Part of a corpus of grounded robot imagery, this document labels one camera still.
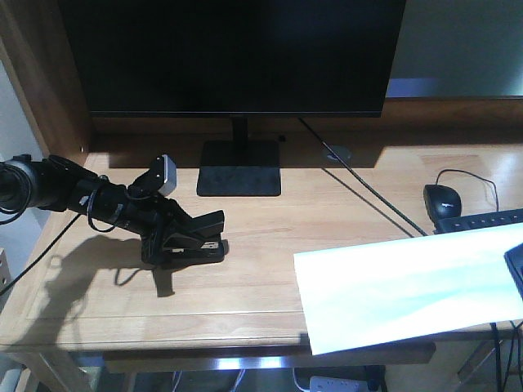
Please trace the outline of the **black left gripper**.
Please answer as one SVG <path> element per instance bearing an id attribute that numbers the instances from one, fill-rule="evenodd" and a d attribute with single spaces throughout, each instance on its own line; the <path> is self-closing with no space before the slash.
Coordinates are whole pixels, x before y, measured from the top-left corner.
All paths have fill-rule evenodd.
<path id="1" fill-rule="evenodd" d="M 185 234 L 192 217 L 174 200 L 154 191 L 148 195 L 135 196 L 125 191 L 126 207 L 122 211 L 123 229 L 138 233 L 141 237 L 141 260 L 163 268 L 182 265 L 183 252 L 172 250 L 165 243 L 170 234 Z"/>

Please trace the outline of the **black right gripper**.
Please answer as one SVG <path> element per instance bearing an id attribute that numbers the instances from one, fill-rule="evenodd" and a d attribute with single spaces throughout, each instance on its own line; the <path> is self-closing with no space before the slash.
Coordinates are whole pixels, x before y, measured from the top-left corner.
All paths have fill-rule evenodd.
<path id="1" fill-rule="evenodd" d="M 517 291 L 519 292 L 520 296 L 523 297 L 523 244 L 521 243 L 520 245 L 517 245 L 505 252 L 504 260 L 516 285 Z"/>

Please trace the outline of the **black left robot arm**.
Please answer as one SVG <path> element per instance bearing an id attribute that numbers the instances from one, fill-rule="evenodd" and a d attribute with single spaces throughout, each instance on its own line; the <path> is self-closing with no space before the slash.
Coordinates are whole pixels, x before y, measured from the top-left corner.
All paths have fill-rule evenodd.
<path id="1" fill-rule="evenodd" d="M 168 229 L 184 227 L 190 215 L 168 195 L 176 188 L 176 165 L 159 155 L 150 169 L 129 185 L 116 185 L 77 163 L 57 155 L 34 161 L 22 154 L 1 164 L 1 211 L 9 221 L 27 208 L 66 210 L 101 221 L 108 230 L 125 229 L 142 241 L 141 259 L 168 262 L 163 249 Z"/>

